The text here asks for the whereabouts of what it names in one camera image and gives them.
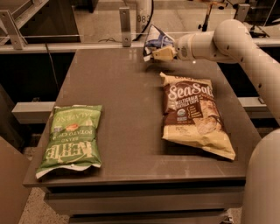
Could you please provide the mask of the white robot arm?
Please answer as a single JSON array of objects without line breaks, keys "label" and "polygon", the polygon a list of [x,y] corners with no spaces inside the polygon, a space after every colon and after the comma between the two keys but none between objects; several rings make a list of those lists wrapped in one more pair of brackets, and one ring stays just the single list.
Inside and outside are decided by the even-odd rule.
[{"label": "white robot arm", "polygon": [[[231,59],[238,63],[270,113],[280,119],[280,64],[255,44],[235,19],[214,31],[185,35],[152,52],[158,60]],[[265,136],[249,160],[241,224],[280,224],[280,129]]]}]

